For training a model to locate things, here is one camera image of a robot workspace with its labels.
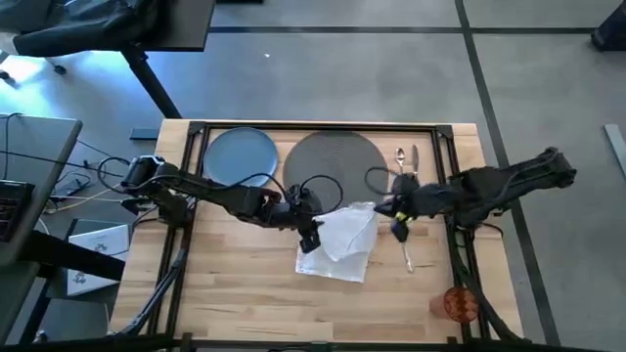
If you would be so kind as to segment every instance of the white napkin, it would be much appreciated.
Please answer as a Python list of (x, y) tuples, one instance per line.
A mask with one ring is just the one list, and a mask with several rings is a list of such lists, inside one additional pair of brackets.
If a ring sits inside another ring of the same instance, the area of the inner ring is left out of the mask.
[(363, 283), (370, 252), (376, 244), (378, 219), (372, 202), (355, 202), (317, 216), (322, 245), (308, 254), (298, 250), (295, 271)]

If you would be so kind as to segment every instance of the wooden table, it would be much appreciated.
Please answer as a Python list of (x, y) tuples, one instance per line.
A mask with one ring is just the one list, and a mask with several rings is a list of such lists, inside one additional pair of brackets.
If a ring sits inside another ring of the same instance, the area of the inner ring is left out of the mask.
[[(180, 164), (189, 123), (165, 120), (156, 154)], [(476, 126), (452, 126), (460, 168), (484, 165)], [(210, 140), (219, 133), (211, 130)], [(289, 151), (309, 133), (268, 131), (279, 151), (279, 181)], [(421, 158), (420, 179), (424, 183), (436, 182), (432, 144), (427, 135), (361, 134), (379, 147), (392, 169), (397, 168), (395, 149), (410, 151), (416, 144)], [(190, 170), (195, 167), (192, 162)], [(261, 229), (236, 220), (219, 206), (200, 203), (176, 335), (191, 332), (194, 339), (210, 340), (389, 343), (445, 342), (447, 336), (460, 337), (458, 324), (437, 319), (428, 311), (428, 301), (452, 286), (442, 219), (420, 219), (412, 224), (408, 246), (416, 267), (413, 275), (405, 269), (400, 244), (389, 231), (389, 221), (381, 216), (379, 219), (378, 240), (365, 283), (357, 284), (296, 274), (296, 232)], [(152, 294), (165, 230), (164, 225), (156, 222), (136, 230), (112, 315), (112, 330), (125, 327)], [(491, 229), (480, 229), (474, 244), (486, 296), (510, 328), (521, 334), (500, 235)], [(164, 330), (168, 303), (166, 297), (159, 331)]]

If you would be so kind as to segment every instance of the spoon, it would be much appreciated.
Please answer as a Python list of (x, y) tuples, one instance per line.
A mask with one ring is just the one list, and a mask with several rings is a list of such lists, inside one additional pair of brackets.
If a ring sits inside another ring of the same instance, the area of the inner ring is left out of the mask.
[(402, 166), (404, 166), (404, 151), (402, 150), (402, 148), (398, 148), (395, 150), (395, 160), (398, 162), (398, 165), (400, 165), (400, 173), (404, 173)]

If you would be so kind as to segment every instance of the office chair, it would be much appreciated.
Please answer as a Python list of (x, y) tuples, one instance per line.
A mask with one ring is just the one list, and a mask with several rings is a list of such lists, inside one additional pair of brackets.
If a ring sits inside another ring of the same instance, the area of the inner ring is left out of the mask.
[[(2, 63), (4, 63), (5, 60), (7, 60), (7, 58), (9, 57), (9, 54), (3, 51), (0, 51), (0, 65), (2, 65)], [(52, 65), (52, 67), (54, 68), (55, 72), (60, 74), (60, 75), (64, 75), (67, 73), (67, 70), (65, 67), (61, 66), (61, 65), (57, 65), (55, 64), (54, 61), (52, 61), (52, 59), (46, 58), (46, 61)], [(2, 69), (0, 69), (0, 79), (10, 79), (11, 75), (9, 74), (9, 72), (6, 72)]]

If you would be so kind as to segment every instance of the desk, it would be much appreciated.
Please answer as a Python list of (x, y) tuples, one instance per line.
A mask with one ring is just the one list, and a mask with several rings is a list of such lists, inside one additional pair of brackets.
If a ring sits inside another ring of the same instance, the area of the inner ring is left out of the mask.
[[(156, 31), (137, 46), (128, 46), (119, 51), (130, 65), (137, 79), (165, 118), (182, 118), (182, 115), (158, 81), (148, 65), (146, 52), (202, 52), (213, 16), (215, 0), (173, 0), (165, 1), (167, 9), (162, 23)], [(155, 140), (158, 131), (154, 129), (134, 129), (130, 138), (134, 140)]]
[[(238, 122), (253, 126), (259, 121)], [(156, 154), (180, 165), (189, 126), (190, 121), (165, 120)], [(461, 169), (484, 165), (476, 126), (453, 124), (452, 129)], [(211, 129), (209, 141), (219, 133)], [(279, 181), (290, 149), (309, 133), (268, 132), (279, 151)], [(393, 157), (396, 148), (409, 151), (413, 144), (418, 145), (420, 178), (436, 182), (433, 146), (428, 136), (413, 132), (360, 133), (379, 147), (390, 168), (397, 168)], [(448, 162), (444, 167), (449, 172)], [(191, 162), (189, 170), (195, 168)], [(165, 232), (164, 225), (154, 222), (136, 230), (112, 315), (112, 330), (124, 328), (152, 294)], [(436, 319), (428, 312), (428, 301), (453, 284), (441, 218), (420, 219), (412, 225), (408, 246), (416, 266), (413, 275), (406, 272), (389, 221), (381, 219), (362, 285), (296, 274), (297, 233), (239, 222), (221, 207), (206, 202), (199, 204), (191, 241), (175, 327), (178, 337), (191, 332), (196, 340), (426, 343), (460, 336), (459, 325)], [(474, 244), (486, 296), (510, 328), (521, 334), (500, 235), (481, 229)], [(168, 306), (166, 296), (158, 331), (164, 331)]]
[[(0, 145), (4, 150), (5, 120), (0, 120)], [(58, 162), (66, 162), (76, 143), (82, 126), (80, 121), (14, 116), (9, 120), (9, 151), (46, 157)], [(4, 155), (0, 154), (0, 170), (4, 172)], [(8, 243), (0, 242), (0, 344), (3, 344), (22, 308), (23, 301), (32, 285), (39, 264), (34, 262), (16, 263), (18, 253), (26, 243), (52, 189), (61, 175), (64, 166), (9, 156), (8, 178), (35, 185), (32, 201), (24, 213), (22, 223)]]

